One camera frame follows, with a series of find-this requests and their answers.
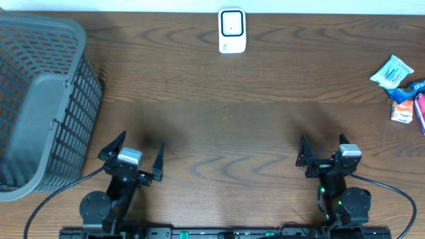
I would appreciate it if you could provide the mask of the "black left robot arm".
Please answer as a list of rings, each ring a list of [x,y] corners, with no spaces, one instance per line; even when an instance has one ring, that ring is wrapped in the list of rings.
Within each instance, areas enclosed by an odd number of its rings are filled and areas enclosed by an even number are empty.
[[[148,173],[140,169],[142,152],[124,147],[126,132],[100,150],[104,171],[112,177],[107,191],[92,191],[80,203],[82,238],[143,238],[143,230],[125,221],[136,189],[163,179],[164,145]]]

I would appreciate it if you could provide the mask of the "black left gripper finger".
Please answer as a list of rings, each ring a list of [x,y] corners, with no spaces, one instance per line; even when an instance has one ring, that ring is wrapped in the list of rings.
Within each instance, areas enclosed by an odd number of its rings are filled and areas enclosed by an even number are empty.
[[[102,148],[98,154],[98,159],[102,161],[109,161],[118,157],[122,145],[126,138],[126,130],[122,131],[111,143]]]
[[[157,154],[157,157],[154,161],[154,164],[152,166],[153,169],[153,175],[162,175],[163,174],[163,156],[164,156],[164,147],[165,144],[162,143],[159,152]]]

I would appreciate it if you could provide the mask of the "purple red snack bag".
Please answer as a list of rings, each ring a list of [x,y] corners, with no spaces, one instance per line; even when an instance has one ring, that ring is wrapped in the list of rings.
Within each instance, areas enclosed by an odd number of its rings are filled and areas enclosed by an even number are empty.
[[[415,97],[415,99],[414,99],[414,109],[416,110],[416,116],[418,118],[418,122],[420,124],[420,128],[422,130],[423,135],[425,135],[424,103],[425,103],[424,93],[420,93],[419,95],[417,95],[417,97]]]

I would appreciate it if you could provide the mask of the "grey plastic mesh basket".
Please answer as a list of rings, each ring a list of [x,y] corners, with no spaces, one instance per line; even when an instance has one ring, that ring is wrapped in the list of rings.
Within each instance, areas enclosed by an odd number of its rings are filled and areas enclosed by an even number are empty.
[[[80,177],[102,102],[70,19],[1,14],[1,200],[51,193]]]

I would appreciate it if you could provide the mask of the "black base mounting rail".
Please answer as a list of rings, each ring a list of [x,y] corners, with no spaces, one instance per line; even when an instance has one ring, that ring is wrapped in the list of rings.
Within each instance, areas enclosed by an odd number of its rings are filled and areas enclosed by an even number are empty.
[[[135,239],[255,239],[255,238],[390,238],[388,229],[348,230],[334,229],[330,234],[313,228],[283,227],[273,228],[138,228],[107,234],[105,232],[88,232],[80,229],[62,229],[59,239],[79,238],[135,238]]]

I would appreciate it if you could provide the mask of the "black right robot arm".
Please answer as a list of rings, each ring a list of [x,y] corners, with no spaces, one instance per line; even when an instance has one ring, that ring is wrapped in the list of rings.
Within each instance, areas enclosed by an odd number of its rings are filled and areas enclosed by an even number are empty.
[[[361,150],[339,136],[339,148],[328,159],[313,156],[305,135],[301,136],[296,167],[305,168],[307,178],[318,178],[318,207],[327,216],[320,228],[323,238],[364,238],[363,225],[369,221],[371,194],[359,187],[348,187],[345,177],[357,170]]]

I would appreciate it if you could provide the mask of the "teal snack packet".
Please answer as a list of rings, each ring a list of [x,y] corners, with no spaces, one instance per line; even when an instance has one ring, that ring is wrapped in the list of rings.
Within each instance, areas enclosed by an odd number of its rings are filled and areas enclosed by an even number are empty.
[[[409,75],[414,73],[414,70],[405,64],[397,56],[392,55],[388,62],[378,70],[377,73],[370,77],[370,80],[376,82],[380,87],[393,90]]]

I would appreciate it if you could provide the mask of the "blue Oreo cookie pack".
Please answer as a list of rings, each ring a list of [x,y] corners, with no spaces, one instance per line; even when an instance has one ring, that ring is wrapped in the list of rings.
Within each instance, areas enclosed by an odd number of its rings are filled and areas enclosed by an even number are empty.
[[[386,92],[391,100],[401,104],[406,100],[415,98],[419,93],[424,93],[424,79],[409,83],[405,88],[396,88]]]

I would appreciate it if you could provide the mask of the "small orange snack box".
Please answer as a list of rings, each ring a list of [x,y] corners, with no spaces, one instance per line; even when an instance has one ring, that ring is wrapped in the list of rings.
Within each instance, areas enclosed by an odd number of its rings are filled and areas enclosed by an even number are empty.
[[[391,120],[401,123],[410,123],[413,118],[413,101],[406,100],[402,103],[392,102]]]

